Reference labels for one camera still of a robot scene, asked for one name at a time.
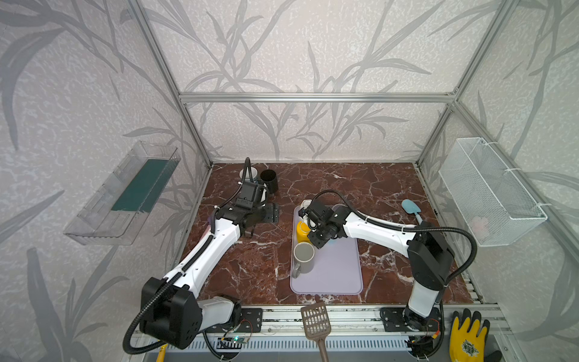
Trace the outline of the yellow mug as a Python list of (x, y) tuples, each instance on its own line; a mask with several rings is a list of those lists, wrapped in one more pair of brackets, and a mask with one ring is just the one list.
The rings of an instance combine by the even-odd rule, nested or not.
[(309, 242), (308, 235), (311, 229), (308, 225), (303, 222), (299, 221), (296, 225), (296, 240), (298, 243)]

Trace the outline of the black mug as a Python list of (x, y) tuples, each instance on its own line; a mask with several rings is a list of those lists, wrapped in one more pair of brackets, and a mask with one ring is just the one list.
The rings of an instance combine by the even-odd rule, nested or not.
[(271, 194), (276, 194), (279, 190), (277, 173), (274, 170), (266, 169), (259, 175), (261, 181), (267, 187), (268, 192)]

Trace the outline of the grey mug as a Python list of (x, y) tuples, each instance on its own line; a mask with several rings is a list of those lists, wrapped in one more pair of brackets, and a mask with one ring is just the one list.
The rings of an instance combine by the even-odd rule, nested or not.
[(298, 243), (293, 249), (292, 278), (308, 274), (315, 264), (315, 247), (309, 242)]

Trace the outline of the teal patterned mug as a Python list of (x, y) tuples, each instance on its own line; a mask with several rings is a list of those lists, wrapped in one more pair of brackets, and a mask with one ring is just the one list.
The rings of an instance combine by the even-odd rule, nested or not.
[(243, 181), (255, 182), (257, 181), (258, 171), (255, 167), (246, 167), (240, 171), (239, 176)]

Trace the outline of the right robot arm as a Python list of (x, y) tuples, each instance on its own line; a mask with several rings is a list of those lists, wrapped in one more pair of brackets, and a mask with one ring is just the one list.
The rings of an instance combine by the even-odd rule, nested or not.
[[(408, 259), (413, 289), (403, 320), (411, 330), (420, 330), (428, 323), (448, 285), (473, 264), (478, 252), (476, 238), (464, 229), (427, 222), (405, 225), (371, 217), (332, 189), (319, 192), (301, 206), (299, 216), (310, 229), (308, 240), (317, 249), (334, 239), (356, 238), (387, 247)], [(455, 252), (444, 237), (446, 233), (461, 235), (470, 243), (469, 256), (455, 271), (451, 270)]]

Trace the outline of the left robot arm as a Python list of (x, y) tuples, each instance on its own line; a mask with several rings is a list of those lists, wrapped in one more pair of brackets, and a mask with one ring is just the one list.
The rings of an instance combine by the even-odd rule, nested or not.
[(215, 206), (194, 249), (164, 277), (151, 278), (143, 286), (140, 311), (122, 341), (125, 353), (145, 354), (165, 344), (184, 349), (213, 326), (240, 323), (241, 307), (236, 299), (199, 300), (199, 295), (217, 263), (246, 231), (277, 223), (279, 208), (269, 202), (269, 196), (265, 182), (252, 175), (247, 158), (238, 189)]

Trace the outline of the white faceted mug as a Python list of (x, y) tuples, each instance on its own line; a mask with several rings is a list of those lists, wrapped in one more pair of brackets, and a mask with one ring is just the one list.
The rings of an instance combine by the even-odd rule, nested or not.
[(306, 214), (306, 213), (307, 213), (306, 210), (307, 210), (308, 207), (311, 205), (311, 203), (312, 203), (312, 200), (311, 200), (311, 199), (306, 199), (306, 200), (304, 200), (304, 202), (301, 203), (300, 212), (301, 212), (302, 214)]

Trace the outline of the lavender tray mat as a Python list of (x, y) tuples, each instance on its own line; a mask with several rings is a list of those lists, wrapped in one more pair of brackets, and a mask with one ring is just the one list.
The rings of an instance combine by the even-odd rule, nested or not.
[[(293, 249), (296, 240), (296, 225), (302, 219), (298, 216), (300, 207), (293, 212), (293, 239), (291, 273), (294, 265)], [(363, 289), (363, 276), (357, 240), (339, 238), (330, 240), (322, 249), (315, 247), (315, 264), (311, 272), (290, 277), (290, 288), (295, 294), (357, 295)]]

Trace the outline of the light blue spatula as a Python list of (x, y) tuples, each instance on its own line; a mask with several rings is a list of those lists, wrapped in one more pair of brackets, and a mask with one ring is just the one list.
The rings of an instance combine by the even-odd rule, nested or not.
[(413, 214), (417, 220), (417, 223), (420, 225), (423, 222), (423, 219), (420, 215), (421, 208), (413, 201), (409, 200), (409, 199), (404, 199), (401, 203), (404, 211), (407, 214)]

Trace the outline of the brown slotted spatula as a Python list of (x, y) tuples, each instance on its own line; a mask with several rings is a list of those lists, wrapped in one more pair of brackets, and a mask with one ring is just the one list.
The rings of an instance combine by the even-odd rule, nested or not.
[(300, 313), (306, 338), (316, 343), (322, 362), (329, 362), (325, 342), (332, 331), (332, 327), (327, 305), (324, 302), (319, 302), (303, 306), (300, 309)]

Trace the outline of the clear plastic shelf bin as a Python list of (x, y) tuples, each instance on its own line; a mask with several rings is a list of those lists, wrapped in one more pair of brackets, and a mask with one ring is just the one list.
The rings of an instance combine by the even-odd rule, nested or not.
[(176, 146), (136, 142), (64, 235), (85, 246), (133, 244), (180, 161)]

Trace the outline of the yellow work glove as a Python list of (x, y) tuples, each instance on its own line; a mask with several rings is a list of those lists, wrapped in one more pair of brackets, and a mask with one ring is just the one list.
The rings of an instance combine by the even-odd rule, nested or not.
[(479, 311), (464, 309), (452, 315), (449, 357), (454, 362), (484, 361), (490, 322), (482, 320)]

